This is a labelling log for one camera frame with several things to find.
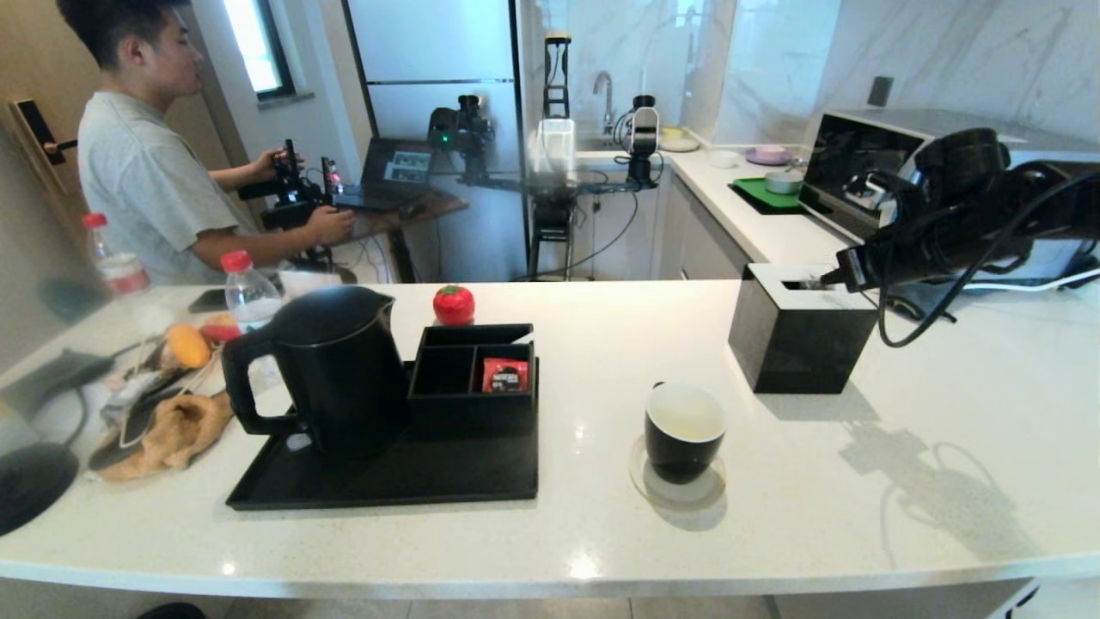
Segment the clear water bottle red cap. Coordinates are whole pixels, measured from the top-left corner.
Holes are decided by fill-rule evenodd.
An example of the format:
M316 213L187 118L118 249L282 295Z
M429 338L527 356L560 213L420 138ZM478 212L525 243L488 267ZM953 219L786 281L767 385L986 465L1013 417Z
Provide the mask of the clear water bottle red cap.
M90 212L82 215L88 254L100 279L116 297L136 297L152 287L148 274L133 252L118 248L107 239L107 215Z
M275 284L256 269L244 250L228 252L220 259L227 274L226 303L243 334L266 327L283 306Z

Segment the black serving tray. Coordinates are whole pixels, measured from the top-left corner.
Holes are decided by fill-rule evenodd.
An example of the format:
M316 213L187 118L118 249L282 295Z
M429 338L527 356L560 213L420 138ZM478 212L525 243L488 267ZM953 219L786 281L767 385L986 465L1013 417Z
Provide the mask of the black serving tray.
M373 461L326 461L267 439L226 500L237 511L534 500L538 431L514 438L398 439Z

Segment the red coffee sachet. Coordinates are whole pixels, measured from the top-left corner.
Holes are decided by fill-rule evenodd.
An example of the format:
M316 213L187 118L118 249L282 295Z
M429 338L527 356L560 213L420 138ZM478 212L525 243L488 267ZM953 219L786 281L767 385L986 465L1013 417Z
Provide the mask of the red coffee sachet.
M528 360L490 357L483 360L482 393L526 393L529 389Z

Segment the black electric kettle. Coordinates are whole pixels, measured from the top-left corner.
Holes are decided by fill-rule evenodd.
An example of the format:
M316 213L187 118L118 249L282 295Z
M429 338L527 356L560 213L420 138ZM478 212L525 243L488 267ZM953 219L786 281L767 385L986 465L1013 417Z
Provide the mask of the black electric kettle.
M392 334L395 297L356 285L328 287L286 303L267 325L241 334L223 353L226 391L244 430L285 436L305 432L321 453L366 458L382 453L408 423L409 382ZM292 409L258 413L248 376L271 356Z

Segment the teal chair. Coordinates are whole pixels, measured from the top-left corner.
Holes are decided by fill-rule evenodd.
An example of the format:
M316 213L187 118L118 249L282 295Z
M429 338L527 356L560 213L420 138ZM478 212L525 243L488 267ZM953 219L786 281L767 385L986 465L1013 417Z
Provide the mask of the teal chair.
M45 310L72 328L111 302L101 286L66 278L44 278L36 285L36 297Z

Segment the chrome kitchen faucet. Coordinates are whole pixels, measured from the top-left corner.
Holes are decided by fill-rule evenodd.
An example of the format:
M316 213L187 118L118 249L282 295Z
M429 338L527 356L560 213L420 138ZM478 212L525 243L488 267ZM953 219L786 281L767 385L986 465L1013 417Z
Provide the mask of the chrome kitchen faucet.
M595 74L592 93L604 97L604 106L602 106L602 136L609 137L615 129L615 97L614 81L607 70L600 70Z

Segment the green tray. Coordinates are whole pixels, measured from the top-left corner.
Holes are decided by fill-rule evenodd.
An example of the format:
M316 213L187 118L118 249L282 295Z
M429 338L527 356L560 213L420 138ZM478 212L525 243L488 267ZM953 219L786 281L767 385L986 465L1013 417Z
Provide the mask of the green tray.
M728 187L760 215L794 215L804 211L798 194L771 192L767 189L765 177L735 179Z

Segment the grey folded cloth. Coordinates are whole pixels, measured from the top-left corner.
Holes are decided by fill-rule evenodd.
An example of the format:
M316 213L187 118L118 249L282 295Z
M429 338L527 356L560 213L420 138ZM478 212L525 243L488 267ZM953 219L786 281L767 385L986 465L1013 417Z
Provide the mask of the grey folded cloth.
M0 401L16 413L32 418L55 396L94 382L113 365L111 357L66 349L56 358L0 389Z

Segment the black white robot device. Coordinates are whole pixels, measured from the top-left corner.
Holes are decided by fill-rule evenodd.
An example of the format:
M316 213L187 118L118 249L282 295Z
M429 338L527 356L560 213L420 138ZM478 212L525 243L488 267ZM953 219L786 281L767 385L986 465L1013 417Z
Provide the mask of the black white robot device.
M654 95L635 95L632 108L622 114L612 129L612 139L625 153L627 181L639 188L652 188L650 157L657 153L660 122Z

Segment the white plastic rack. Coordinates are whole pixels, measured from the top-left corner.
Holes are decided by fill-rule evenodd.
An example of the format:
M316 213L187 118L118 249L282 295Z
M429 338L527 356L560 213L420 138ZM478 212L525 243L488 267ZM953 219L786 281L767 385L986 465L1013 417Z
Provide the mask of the white plastic rack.
M572 119L546 118L535 133L534 172L575 180L575 122Z

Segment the black tissue box white lid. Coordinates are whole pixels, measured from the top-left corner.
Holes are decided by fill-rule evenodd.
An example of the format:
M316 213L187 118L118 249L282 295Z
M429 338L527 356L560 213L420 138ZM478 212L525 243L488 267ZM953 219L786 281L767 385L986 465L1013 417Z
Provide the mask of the black tissue box white lid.
M754 393L842 393L877 325L877 307L842 286L791 290L831 264L749 263L728 346Z

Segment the brown wooden desk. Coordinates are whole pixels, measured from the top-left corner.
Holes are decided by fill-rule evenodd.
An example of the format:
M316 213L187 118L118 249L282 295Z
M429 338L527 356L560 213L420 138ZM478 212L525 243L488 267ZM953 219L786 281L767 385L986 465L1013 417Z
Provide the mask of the brown wooden desk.
M432 222L444 215L464 211L470 205L459 196L430 189L408 205L388 211L354 211L354 226L349 242L366 242L373 236L388 239L393 274L402 283L418 283L405 228Z

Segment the silver microwave oven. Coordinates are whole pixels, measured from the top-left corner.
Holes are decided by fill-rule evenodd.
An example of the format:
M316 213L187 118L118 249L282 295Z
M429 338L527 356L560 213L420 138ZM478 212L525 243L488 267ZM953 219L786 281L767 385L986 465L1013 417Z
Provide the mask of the silver microwave oven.
M895 219L879 220L853 207L842 195L842 185L855 174L880 169L919 181L916 153L936 139L975 128L990 128L1007 146L1010 166L1030 161L1100 163L1100 144L1084 139L1057 136L1048 131L942 109L867 109L825 111L810 153L800 203L845 236L853 247L864 244ZM1015 279L1057 277L1068 266L1072 251L1091 240L1037 239L1028 259L990 264L979 274Z

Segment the window with dark frame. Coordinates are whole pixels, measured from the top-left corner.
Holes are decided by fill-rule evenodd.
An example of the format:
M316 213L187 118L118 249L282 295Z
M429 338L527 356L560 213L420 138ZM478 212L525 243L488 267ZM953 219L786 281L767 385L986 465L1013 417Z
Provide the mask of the window with dark frame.
M221 4L244 62L248 82L258 101L297 93L272 0L221 0Z

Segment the black laptop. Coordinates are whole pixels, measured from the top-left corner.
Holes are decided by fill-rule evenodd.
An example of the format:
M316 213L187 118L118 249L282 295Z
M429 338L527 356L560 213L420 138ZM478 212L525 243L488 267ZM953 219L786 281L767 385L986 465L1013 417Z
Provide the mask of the black laptop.
M435 162L432 146L424 141L373 139L360 184L346 185L333 196L337 208L353 211L392 211L427 194Z

